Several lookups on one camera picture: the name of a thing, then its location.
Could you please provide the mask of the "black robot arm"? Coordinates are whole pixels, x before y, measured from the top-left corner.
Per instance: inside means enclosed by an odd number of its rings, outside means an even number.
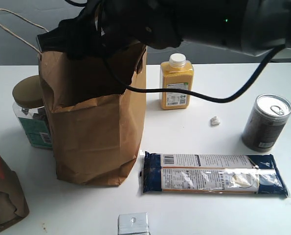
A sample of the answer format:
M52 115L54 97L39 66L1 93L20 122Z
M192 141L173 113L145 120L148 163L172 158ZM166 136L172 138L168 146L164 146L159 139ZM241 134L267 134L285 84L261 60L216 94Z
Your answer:
M37 39L42 52L73 58L184 41L258 56L291 48L291 0L89 0L77 17Z

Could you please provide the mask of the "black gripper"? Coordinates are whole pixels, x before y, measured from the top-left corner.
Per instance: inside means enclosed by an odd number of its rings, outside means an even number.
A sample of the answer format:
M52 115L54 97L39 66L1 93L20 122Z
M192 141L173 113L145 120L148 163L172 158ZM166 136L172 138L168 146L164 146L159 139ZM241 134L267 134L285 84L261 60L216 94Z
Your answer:
M67 57L110 57L143 43L155 49L179 47L182 38L173 6L164 0L90 0L79 14L97 40L67 40Z

